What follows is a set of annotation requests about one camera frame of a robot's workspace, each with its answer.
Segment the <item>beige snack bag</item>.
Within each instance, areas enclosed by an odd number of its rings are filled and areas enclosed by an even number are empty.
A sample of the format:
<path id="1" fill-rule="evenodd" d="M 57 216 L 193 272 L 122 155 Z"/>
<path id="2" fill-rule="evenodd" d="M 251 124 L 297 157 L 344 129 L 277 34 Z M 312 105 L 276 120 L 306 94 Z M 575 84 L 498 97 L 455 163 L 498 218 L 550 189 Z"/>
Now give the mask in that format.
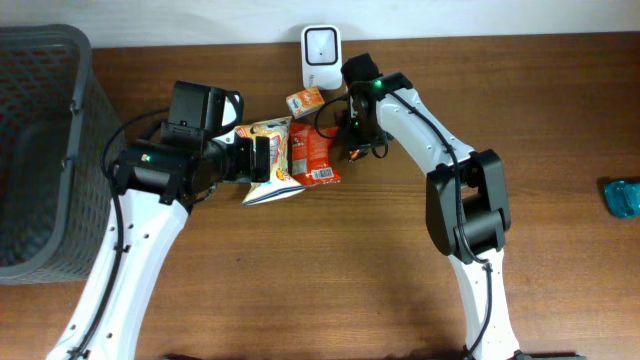
<path id="1" fill-rule="evenodd" d="M 288 140 L 291 116 L 273 118 L 239 125 L 235 132 L 241 138 L 256 140 L 258 137 L 269 139 L 269 177 L 266 182 L 252 182 L 244 198 L 244 206 L 257 205 L 299 194 L 305 187 L 295 180 L 288 170 Z"/>

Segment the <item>red snack bag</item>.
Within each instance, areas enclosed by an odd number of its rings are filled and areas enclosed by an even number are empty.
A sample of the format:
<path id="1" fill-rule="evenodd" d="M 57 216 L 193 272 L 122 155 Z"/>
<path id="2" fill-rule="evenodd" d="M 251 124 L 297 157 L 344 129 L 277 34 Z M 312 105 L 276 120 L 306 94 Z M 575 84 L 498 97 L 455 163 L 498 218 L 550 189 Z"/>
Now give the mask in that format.
<path id="1" fill-rule="evenodd" d="M 305 187 L 339 183 L 341 176 L 329 161 L 332 139 L 322 137 L 312 125 L 292 123 L 290 126 L 290 174 Z"/>

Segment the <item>orange snack packet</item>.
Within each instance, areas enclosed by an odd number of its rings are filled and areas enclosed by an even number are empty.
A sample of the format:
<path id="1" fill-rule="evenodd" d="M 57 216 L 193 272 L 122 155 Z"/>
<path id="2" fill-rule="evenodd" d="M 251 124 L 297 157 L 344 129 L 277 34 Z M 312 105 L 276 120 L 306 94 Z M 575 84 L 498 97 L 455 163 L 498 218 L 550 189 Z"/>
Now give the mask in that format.
<path id="1" fill-rule="evenodd" d="M 286 104 L 295 119 L 318 111 L 325 101 L 317 87 L 311 87 L 286 97 Z"/>

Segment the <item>teal mouthwash bottle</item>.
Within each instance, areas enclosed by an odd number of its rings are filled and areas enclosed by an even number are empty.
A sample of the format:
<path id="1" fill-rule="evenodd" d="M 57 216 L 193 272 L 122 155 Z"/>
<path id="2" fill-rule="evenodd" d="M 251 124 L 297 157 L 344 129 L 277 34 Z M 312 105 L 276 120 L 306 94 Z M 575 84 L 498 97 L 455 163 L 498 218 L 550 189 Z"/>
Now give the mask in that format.
<path id="1" fill-rule="evenodd" d="M 639 216 L 639 183 L 615 181 L 604 187 L 604 196 L 612 215 L 618 218 Z"/>

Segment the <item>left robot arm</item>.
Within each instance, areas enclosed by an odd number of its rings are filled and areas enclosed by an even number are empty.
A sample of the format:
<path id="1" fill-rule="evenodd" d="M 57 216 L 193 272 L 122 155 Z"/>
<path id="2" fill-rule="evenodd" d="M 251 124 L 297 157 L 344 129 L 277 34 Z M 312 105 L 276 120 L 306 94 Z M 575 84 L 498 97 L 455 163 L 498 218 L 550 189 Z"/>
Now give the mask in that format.
<path id="1" fill-rule="evenodd" d="M 193 208 L 221 183 L 263 183 L 267 138 L 243 138 L 234 90 L 175 83 L 161 120 L 102 159 L 110 213 L 98 255 L 51 359 L 131 359 L 164 260 Z"/>

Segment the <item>hex wrench set packet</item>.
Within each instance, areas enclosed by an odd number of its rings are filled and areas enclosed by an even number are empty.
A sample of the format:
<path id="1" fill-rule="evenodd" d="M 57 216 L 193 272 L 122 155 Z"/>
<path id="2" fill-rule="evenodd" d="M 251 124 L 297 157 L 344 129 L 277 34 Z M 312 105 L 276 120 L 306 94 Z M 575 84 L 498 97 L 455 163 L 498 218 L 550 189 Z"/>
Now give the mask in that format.
<path id="1" fill-rule="evenodd" d="M 357 161 L 359 158 L 361 157 L 361 150 L 360 149 L 353 149 L 349 151 L 349 156 L 348 156 L 348 160 L 350 162 L 355 162 Z"/>

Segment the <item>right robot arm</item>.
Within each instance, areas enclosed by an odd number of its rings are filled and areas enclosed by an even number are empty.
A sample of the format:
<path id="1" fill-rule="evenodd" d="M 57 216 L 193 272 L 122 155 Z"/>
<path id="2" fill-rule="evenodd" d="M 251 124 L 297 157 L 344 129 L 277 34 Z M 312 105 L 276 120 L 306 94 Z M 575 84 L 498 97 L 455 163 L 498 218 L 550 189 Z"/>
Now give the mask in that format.
<path id="1" fill-rule="evenodd" d="M 383 75 L 369 54 L 347 60 L 341 73 L 348 110 L 340 127 L 350 160 L 383 158 L 397 141 L 426 178 L 426 227 L 456 276 L 466 358 L 516 358 L 503 279 L 511 214 L 500 157 L 453 135 L 404 74 Z"/>

